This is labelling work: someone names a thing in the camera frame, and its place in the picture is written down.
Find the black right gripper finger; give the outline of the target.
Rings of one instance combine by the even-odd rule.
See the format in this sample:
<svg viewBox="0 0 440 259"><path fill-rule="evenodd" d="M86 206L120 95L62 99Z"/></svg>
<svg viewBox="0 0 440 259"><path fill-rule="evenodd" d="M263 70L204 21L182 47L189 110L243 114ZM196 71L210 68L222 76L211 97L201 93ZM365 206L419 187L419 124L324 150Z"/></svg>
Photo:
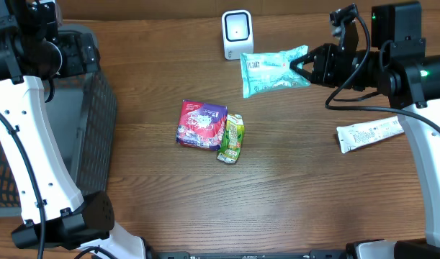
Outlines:
<svg viewBox="0 0 440 259"><path fill-rule="evenodd" d="M312 83L313 82L313 73L310 71L307 71L303 68L300 68L298 66L292 66L291 69L297 73L298 75L302 76L303 78L305 78L308 82Z"/></svg>
<svg viewBox="0 0 440 259"><path fill-rule="evenodd" d="M290 68L303 68L304 65L314 62L314 50L290 62Z"/></svg>

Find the teal snack packet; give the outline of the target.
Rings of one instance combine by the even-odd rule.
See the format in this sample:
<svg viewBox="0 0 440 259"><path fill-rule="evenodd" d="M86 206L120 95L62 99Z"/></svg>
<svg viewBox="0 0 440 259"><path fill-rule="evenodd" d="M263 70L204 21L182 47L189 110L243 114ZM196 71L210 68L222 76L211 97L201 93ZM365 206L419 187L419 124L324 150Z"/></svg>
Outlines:
<svg viewBox="0 0 440 259"><path fill-rule="evenodd" d="M293 60L308 53L309 47L301 45L278 53L241 54L243 98L286 88L304 88L309 80L290 68Z"/></svg>

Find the white conditioner tube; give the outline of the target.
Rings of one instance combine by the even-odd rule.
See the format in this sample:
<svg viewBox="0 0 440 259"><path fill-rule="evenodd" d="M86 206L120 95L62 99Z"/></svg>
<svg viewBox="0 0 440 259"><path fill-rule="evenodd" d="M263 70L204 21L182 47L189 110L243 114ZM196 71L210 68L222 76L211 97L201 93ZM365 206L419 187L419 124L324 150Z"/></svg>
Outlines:
<svg viewBox="0 0 440 259"><path fill-rule="evenodd" d="M343 154L404 133L398 117L337 127L336 130Z"/></svg>

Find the green tea drink carton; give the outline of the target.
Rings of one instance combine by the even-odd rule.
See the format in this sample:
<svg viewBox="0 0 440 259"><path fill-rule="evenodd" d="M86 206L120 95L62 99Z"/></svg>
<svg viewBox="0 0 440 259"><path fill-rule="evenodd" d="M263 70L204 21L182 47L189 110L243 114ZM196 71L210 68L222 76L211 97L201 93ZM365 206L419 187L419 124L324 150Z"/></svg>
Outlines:
<svg viewBox="0 0 440 259"><path fill-rule="evenodd" d="M222 143L217 152L217 159L228 164L236 163L241 152L244 134L245 125L242 116L228 114Z"/></svg>

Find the red purple snack bag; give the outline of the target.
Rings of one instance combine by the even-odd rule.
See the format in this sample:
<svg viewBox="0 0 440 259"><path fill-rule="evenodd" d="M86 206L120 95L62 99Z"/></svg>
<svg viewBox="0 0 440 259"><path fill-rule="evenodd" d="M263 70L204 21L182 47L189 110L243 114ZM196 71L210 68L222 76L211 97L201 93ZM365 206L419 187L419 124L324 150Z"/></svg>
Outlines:
<svg viewBox="0 0 440 259"><path fill-rule="evenodd" d="M219 150L227 115L226 106L183 100L176 141L184 146Z"/></svg>

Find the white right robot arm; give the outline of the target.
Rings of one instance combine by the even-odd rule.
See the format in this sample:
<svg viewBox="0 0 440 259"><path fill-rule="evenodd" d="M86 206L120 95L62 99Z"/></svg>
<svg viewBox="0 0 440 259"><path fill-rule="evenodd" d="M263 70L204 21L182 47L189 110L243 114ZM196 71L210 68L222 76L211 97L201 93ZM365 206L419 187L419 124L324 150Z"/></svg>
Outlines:
<svg viewBox="0 0 440 259"><path fill-rule="evenodd" d="M293 60L290 68L333 93L325 107L361 111L344 89L367 87L386 96L398 116L415 161L425 208L425 236L417 240L351 242L343 258L440 258L440 55L426 54L418 1L374 6L366 24L351 4L330 15L338 44L325 44Z"/></svg>

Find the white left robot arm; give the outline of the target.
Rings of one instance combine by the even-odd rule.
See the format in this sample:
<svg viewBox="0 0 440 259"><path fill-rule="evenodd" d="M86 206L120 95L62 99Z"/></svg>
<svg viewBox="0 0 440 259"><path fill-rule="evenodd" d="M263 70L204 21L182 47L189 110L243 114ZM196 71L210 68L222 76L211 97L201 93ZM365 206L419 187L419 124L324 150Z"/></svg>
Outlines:
<svg viewBox="0 0 440 259"><path fill-rule="evenodd" d="M60 31L54 1L0 1L0 143L14 176L22 224L20 249L78 250L98 258L149 258L141 237L115 221L103 191L83 195L50 126L45 81L100 71L92 34Z"/></svg>

